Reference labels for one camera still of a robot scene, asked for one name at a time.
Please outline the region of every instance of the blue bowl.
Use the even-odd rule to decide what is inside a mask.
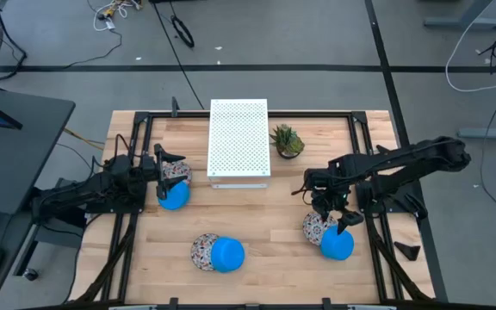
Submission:
[[[178,210],[187,204],[190,198],[189,185],[185,182],[177,183],[167,192],[167,198],[160,199],[160,206],[166,210]]]
[[[353,236],[347,230],[338,235],[338,225],[330,226],[320,244],[320,250],[325,257],[345,260],[353,252],[355,243]]]
[[[211,259],[215,270],[234,271],[245,261],[245,249],[236,239],[219,237],[212,247]]]

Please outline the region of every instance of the white cable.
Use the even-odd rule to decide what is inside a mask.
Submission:
[[[464,38],[464,35],[469,31],[469,29],[472,27],[472,25],[474,25],[474,22],[480,18],[480,16],[483,14],[483,12],[486,11],[487,8],[489,8],[489,6],[491,5],[492,2],[490,2],[482,11],[481,13],[479,13],[472,22],[470,22],[470,24],[468,25],[468,27],[466,28],[466,30],[464,30],[464,32],[462,33],[461,35],[461,39],[458,40],[458,42],[456,43],[455,45],[455,49],[453,50],[453,53],[451,54],[451,56],[449,57],[449,60],[447,60],[447,64],[445,65],[445,77],[447,78],[447,83],[449,83],[449,86],[453,89],[453,90],[457,90],[457,91],[461,91],[461,92],[474,92],[474,91],[480,91],[480,90],[492,90],[492,89],[496,89],[496,85],[493,85],[493,86],[486,86],[486,87],[480,87],[480,88],[477,88],[477,89],[474,89],[474,90],[463,90],[463,89],[459,89],[457,88],[455,85],[453,85],[451,83],[451,80],[449,79],[449,64],[451,62],[451,60],[453,59],[453,56],[455,56],[455,53],[456,53],[456,50],[458,49],[458,46],[461,45],[461,42],[462,42],[462,39]]]
[[[102,6],[101,8],[97,9],[97,11],[95,12],[95,15],[93,16],[93,28],[96,30],[96,31],[104,31],[104,30],[109,30],[109,27],[105,27],[105,28],[97,28],[96,27],[96,20],[97,20],[97,17],[99,16],[99,12],[102,10],[102,9],[105,9],[107,7],[110,7],[110,6],[113,6],[115,5],[119,0],[113,0],[111,3],[105,5],[105,6]],[[117,7],[117,10],[118,10],[118,13],[120,13],[120,16],[123,17],[123,18],[127,18],[127,10],[125,9],[125,7],[131,7],[133,6],[132,4],[130,3],[126,3],[125,1],[120,1],[120,4],[118,4],[118,7]]]

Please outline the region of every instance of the wooden tabletop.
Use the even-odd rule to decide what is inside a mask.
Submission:
[[[396,148],[388,112],[366,112],[373,145]],[[133,115],[134,111],[113,113],[103,159],[114,155],[118,133],[129,140]],[[212,189],[206,177],[208,119],[154,121],[151,146],[161,143],[167,152],[186,156],[185,162],[193,169],[191,197],[181,210],[166,211],[158,205],[156,184],[149,183],[146,209],[135,235],[127,303],[167,304],[171,297],[178,297],[182,304],[319,304],[323,297],[330,297],[332,303],[378,302],[365,225],[348,228],[355,239],[351,257],[343,262],[326,259],[301,230],[311,206],[303,203],[301,195],[290,195],[301,186],[306,168],[326,167],[330,159],[352,152],[347,121],[270,118],[270,128],[281,123],[291,125],[306,148],[292,160],[271,150],[267,189]],[[141,126],[136,153],[140,153],[143,139],[144,124]],[[357,136],[363,146],[360,130]],[[127,152],[122,144],[118,150]],[[355,195],[350,195],[349,201],[351,208],[357,205]],[[393,241],[422,245],[411,214],[389,214],[388,218]],[[85,232],[72,299],[87,289],[106,263],[114,219],[113,214],[102,215]],[[242,267],[227,274],[197,269],[190,261],[190,247],[204,233],[240,240],[246,253]],[[408,261],[397,249],[395,254],[420,289],[434,295],[424,251],[416,262]],[[388,297],[393,298],[388,264],[383,259],[382,268]],[[116,296],[120,265],[116,269],[111,296]]]

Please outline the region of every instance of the white pegboard box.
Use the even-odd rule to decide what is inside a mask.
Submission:
[[[212,100],[208,139],[212,187],[266,188],[270,176],[267,100]]]

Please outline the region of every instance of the potted succulent plant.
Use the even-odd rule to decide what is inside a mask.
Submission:
[[[301,142],[296,131],[292,130],[292,127],[282,124],[273,131],[275,134],[270,134],[273,139],[271,145],[276,147],[276,151],[282,158],[292,159],[300,155],[305,145]]]

